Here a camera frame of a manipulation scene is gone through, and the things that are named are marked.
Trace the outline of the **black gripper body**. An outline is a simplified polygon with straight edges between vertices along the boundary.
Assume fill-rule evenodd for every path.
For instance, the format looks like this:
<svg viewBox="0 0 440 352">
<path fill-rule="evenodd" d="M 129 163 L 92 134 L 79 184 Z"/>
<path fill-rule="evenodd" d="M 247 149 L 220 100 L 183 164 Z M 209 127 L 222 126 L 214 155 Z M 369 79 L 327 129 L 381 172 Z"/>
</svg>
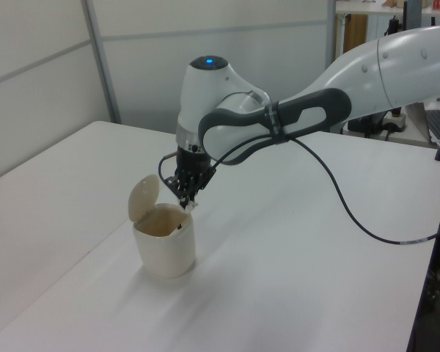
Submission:
<svg viewBox="0 0 440 352">
<path fill-rule="evenodd" d="M 202 173 L 210 167 L 210 156 L 206 153 L 193 153 L 177 147 L 176 173 Z"/>
</svg>

